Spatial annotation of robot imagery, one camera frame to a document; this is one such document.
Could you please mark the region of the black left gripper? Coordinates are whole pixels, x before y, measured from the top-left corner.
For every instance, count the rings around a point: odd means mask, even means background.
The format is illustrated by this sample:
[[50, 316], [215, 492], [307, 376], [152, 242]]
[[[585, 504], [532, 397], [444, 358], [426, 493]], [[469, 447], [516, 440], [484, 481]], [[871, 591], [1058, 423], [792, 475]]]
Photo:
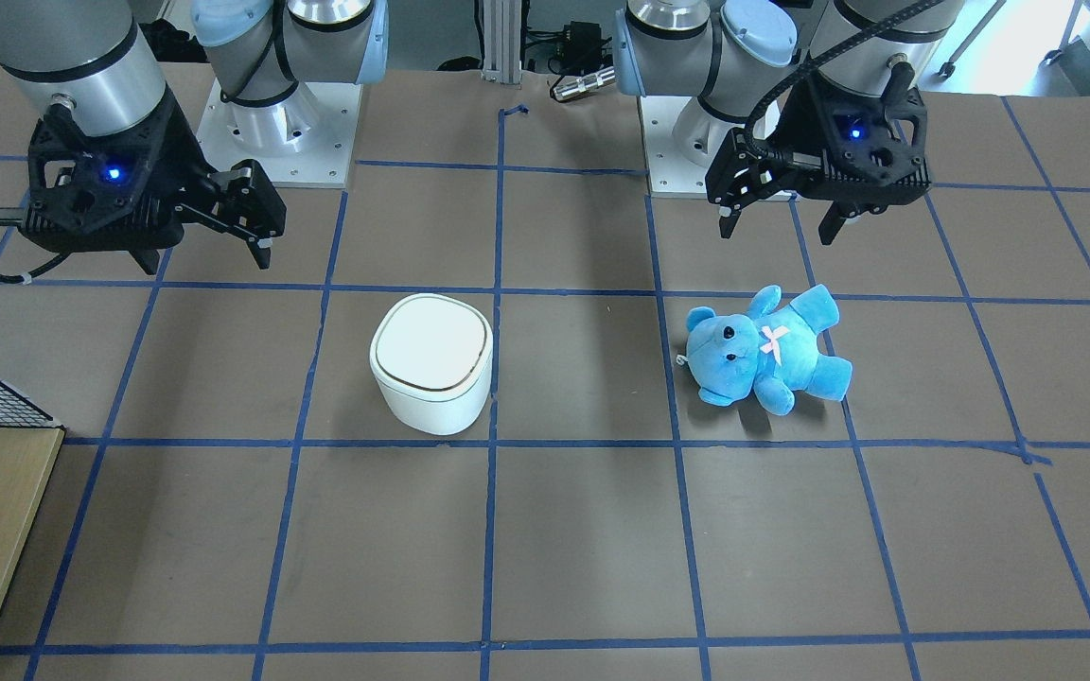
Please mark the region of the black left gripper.
[[862, 96], [813, 74], [796, 83], [766, 138], [791, 161], [762, 161], [748, 149], [744, 127], [731, 127], [705, 174], [708, 202], [718, 207], [720, 238], [731, 238], [744, 207], [778, 191], [831, 200], [818, 224], [829, 246], [844, 224], [865, 212], [908, 205], [933, 185], [927, 160], [927, 107], [913, 72], [891, 72], [879, 96]]

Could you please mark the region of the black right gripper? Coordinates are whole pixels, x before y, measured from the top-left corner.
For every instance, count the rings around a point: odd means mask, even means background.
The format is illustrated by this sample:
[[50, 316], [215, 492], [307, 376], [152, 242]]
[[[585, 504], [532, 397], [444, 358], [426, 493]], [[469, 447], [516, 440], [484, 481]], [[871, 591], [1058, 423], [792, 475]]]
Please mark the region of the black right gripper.
[[72, 105], [52, 100], [27, 148], [31, 205], [23, 236], [57, 254], [126, 252], [159, 275], [185, 221], [245, 242], [261, 269], [284, 236], [287, 207], [256, 159], [217, 171], [166, 92], [137, 125], [92, 137]]

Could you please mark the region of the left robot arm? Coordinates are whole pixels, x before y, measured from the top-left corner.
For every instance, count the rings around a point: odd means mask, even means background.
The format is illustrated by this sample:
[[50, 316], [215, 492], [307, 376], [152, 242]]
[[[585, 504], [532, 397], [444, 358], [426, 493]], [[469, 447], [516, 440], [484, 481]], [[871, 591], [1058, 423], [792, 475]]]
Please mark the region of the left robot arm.
[[959, 1], [628, 1], [611, 58], [629, 96], [685, 96], [685, 131], [710, 122], [697, 161], [722, 238], [756, 200], [826, 200], [831, 244], [848, 221], [933, 186], [917, 81]]

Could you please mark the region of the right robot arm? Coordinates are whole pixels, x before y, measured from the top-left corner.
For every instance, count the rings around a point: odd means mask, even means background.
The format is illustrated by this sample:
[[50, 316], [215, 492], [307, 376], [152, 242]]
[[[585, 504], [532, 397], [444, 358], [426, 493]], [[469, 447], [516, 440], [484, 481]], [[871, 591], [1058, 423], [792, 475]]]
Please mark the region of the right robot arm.
[[148, 275], [190, 221], [270, 266], [287, 208], [263, 161], [332, 131], [311, 83], [377, 83], [385, 1], [195, 1], [191, 17], [242, 151], [204, 155], [125, 1], [0, 1], [0, 66], [38, 112], [27, 204], [0, 208], [0, 283], [29, 284], [70, 254], [126, 252]]

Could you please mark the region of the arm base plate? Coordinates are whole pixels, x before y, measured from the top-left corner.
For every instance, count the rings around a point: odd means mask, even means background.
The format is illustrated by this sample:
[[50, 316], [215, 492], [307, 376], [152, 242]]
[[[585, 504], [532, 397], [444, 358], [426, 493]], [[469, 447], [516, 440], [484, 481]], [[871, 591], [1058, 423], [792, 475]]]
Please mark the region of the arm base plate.
[[706, 173], [731, 122], [710, 115], [695, 96], [641, 96], [639, 108], [652, 197], [708, 198]]
[[220, 171], [255, 159], [277, 189], [346, 190], [363, 94], [356, 83], [311, 82], [284, 102], [247, 108], [221, 102], [215, 82], [196, 137]]

